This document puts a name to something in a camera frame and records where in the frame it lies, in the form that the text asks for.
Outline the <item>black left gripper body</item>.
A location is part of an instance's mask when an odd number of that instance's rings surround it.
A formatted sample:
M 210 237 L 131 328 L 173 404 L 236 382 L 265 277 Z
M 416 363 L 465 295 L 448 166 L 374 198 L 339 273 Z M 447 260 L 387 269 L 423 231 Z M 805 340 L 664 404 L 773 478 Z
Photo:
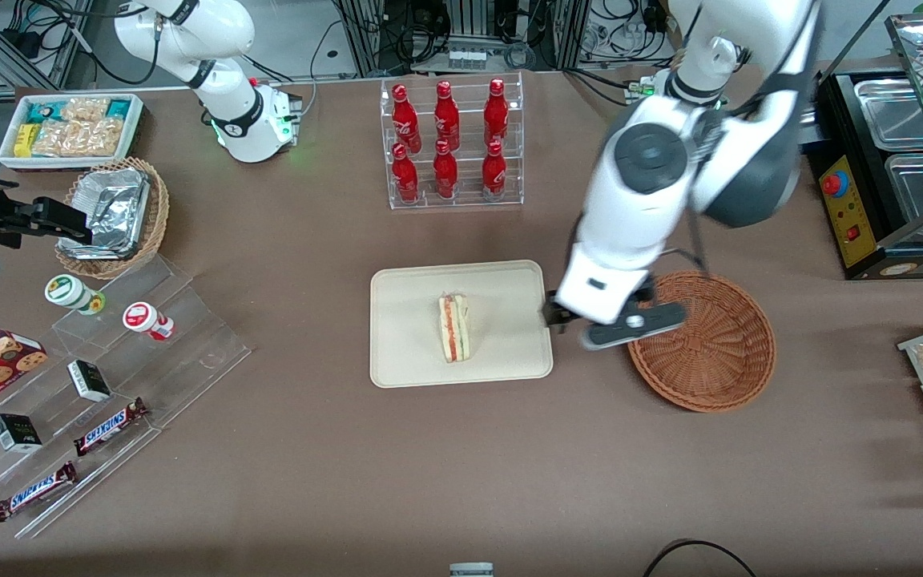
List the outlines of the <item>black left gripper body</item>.
M 611 324 L 589 321 L 585 315 L 567 308 L 559 302 L 556 291 L 546 293 L 542 317 L 546 325 L 559 326 L 562 333 L 575 319 L 587 320 L 585 333 L 660 333 L 660 303 L 656 299 L 655 279 L 652 275 L 645 277 L 644 284 L 627 297 L 619 308 L 619 317 Z

